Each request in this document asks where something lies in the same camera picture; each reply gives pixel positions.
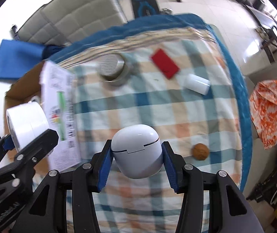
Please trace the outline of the white round jar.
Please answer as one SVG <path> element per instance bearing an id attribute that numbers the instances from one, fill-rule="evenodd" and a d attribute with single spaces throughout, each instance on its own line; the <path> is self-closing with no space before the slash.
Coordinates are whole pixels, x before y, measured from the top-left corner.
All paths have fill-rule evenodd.
<path id="1" fill-rule="evenodd" d="M 17 152 L 49 129 L 46 115 L 37 102 L 28 102 L 7 109 L 6 120 Z"/>

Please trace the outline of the brown walnut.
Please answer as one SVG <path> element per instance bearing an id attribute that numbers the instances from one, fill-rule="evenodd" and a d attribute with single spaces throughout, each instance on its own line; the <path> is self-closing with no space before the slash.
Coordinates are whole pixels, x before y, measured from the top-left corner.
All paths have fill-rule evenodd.
<path id="1" fill-rule="evenodd" d="M 192 156 L 196 160 L 205 160 L 209 156 L 209 148 L 202 143 L 196 144 L 192 148 Z"/>

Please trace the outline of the white earbuds case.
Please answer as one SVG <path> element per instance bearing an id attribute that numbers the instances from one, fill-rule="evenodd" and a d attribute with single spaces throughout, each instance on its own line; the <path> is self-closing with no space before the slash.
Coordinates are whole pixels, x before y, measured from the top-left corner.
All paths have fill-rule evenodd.
<path id="1" fill-rule="evenodd" d="M 112 138 L 111 151 L 119 170 L 130 179 L 150 177 L 163 165 L 159 135 L 148 125 L 120 129 Z"/>

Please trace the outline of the silver round speaker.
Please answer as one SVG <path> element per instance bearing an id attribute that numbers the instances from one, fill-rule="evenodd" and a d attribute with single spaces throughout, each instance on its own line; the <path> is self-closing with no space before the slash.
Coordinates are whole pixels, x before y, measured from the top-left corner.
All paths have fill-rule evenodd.
<path id="1" fill-rule="evenodd" d="M 107 54 L 97 59 L 97 72 L 111 86 L 121 86 L 130 75 L 125 58 L 120 54 Z"/>

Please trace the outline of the small white cylinder container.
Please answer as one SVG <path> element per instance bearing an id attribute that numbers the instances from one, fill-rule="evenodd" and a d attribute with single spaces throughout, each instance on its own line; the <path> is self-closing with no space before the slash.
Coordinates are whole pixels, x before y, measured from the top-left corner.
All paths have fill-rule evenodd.
<path id="1" fill-rule="evenodd" d="M 188 74 L 185 78 L 185 88 L 192 90 L 201 95 L 206 95 L 209 91 L 211 83 L 209 80 L 194 74 Z"/>

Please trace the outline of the red rectangular box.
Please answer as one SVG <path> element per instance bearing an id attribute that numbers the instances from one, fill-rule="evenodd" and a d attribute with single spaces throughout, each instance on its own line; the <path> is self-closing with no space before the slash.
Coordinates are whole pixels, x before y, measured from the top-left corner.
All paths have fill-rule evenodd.
<path id="1" fill-rule="evenodd" d="M 158 49 L 151 56 L 151 60 L 167 79 L 172 79 L 180 68 L 162 49 Z"/>

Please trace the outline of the open cardboard box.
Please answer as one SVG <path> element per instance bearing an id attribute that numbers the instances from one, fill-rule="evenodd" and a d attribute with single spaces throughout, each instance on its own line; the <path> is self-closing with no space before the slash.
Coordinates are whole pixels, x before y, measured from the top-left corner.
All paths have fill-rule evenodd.
<path id="1" fill-rule="evenodd" d="M 81 162 L 73 110 L 75 76 L 52 61 L 37 64 L 15 82 L 5 95 L 5 131 L 9 133 L 6 110 L 28 102 L 37 102 L 48 120 L 49 129 L 59 136 L 57 146 L 48 153 L 36 170 L 68 170 Z"/>

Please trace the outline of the blue folded mat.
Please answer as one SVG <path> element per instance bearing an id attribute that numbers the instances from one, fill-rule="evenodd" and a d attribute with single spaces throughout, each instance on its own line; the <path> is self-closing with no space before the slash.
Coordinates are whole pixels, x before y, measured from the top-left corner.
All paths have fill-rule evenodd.
<path id="1" fill-rule="evenodd" d="M 42 61 L 45 45 L 3 39 L 0 44 L 0 80 L 17 80 Z"/>

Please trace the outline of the orange white patterned cloth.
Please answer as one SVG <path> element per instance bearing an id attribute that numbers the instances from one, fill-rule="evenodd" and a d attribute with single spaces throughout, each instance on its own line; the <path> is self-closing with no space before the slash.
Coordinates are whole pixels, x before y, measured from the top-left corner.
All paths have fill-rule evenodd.
<path id="1" fill-rule="evenodd" d="M 249 97 L 251 120 L 264 149 L 277 144 L 277 80 L 258 82 Z"/>

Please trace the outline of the grey quilted cushion left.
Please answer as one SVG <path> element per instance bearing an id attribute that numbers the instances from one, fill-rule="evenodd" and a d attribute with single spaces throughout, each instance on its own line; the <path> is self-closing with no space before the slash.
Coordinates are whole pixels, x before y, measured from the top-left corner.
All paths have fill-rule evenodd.
<path id="1" fill-rule="evenodd" d="M 58 43 L 57 37 L 59 34 L 43 13 L 45 6 L 46 4 L 37 9 L 15 32 L 12 27 L 14 39 L 45 45 Z"/>

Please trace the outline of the grey quilted cushion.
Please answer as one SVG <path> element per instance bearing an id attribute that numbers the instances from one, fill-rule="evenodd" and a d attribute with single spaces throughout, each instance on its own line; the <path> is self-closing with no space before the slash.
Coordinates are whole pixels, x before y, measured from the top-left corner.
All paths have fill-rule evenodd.
<path id="1" fill-rule="evenodd" d="M 15 32 L 12 27 L 14 39 L 45 45 L 58 43 L 57 37 L 59 34 L 43 13 L 45 6 L 46 4 L 37 9 Z"/>
<path id="2" fill-rule="evenodd" d="M 66 44 L 127 23 L 117 0 L 52 0 L 42 14 Z"/>

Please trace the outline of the plaid checkered blanket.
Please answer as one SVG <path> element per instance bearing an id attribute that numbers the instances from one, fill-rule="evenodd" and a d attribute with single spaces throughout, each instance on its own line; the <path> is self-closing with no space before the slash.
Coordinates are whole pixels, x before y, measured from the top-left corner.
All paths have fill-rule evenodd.
<path id="1" fill-rule="evenodd" d="M 151 60 L 162 49 L 180 68 L 167 79 Z M 120 54 L 130 68 L 125 84 L 111 86 L 97 59 Z M 81 162 L 89 162 L 121 128 L 145 124 L 161 141 L 202 171 L 226 171 L 244 189 L 252 157 L 248 90 L 212 27 L 195 14 L 142 17 L 76 42 L 51 56 L 76 76 L 73 95 Z M 206 95 L 185 88 L 194 74 L 210 81 Z M 205 160 L 194 145 L 209 148 Z"/>

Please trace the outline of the grey quilted cushion right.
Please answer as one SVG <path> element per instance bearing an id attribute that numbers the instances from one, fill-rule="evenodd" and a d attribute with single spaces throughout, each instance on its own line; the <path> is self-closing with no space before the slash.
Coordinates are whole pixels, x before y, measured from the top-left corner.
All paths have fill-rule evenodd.
<path id="1" fill-rule="evenodd" d="M 42 14 L 66 44 L 127 23 L 117 0 L 52 0 Z"/>

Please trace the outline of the dark wooden chair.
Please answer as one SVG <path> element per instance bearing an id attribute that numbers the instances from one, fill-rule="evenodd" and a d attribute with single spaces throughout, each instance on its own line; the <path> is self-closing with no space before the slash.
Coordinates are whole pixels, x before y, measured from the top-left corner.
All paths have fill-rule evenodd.
<path id="1" fill-rule="evenodd" d="M 271 26 L 258 23 L 256 32 L 262 39 L 260 49 L 265 51 L 269 62 L 271 64 L 274 63 L 276 61 L 274 54 L 277 53 L 277 22 Z"/>

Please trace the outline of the black blue sit-up bench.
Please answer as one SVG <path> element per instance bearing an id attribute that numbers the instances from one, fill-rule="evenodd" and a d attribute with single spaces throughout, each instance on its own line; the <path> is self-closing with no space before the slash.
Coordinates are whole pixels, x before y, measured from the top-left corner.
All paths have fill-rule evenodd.
<path id="1" fill-rule="evenodd" d="M 160 14 L 156 0 L 131 0 L 135 18 Z"/>

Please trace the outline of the treadmill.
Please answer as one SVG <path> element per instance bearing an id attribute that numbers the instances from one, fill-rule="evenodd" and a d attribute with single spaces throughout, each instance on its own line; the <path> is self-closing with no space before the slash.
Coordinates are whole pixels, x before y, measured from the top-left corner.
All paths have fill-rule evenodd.
<path id="1" fill-rule="evenodd" d="M 244 0 L 243 6 L 247 12 L 253 17 L 258 26 L 265 29 L 277 30 L 277 21 L 274 17 L 264 11 L 266 4 L 264 0 L 254 0 L 250 2 L 249 0 Z"/>

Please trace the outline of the chrome dumbbell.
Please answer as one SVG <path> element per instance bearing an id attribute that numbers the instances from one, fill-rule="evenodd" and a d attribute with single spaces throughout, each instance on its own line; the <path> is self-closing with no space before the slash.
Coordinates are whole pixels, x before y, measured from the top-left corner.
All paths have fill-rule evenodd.
<path id="1" fill-rule="evenodd" d="M 171 15 L 173 13 L 173 11 L 169 8 L 163 8 L 161 10 L 161 14 L 165 14 L 165 15 Z"/>

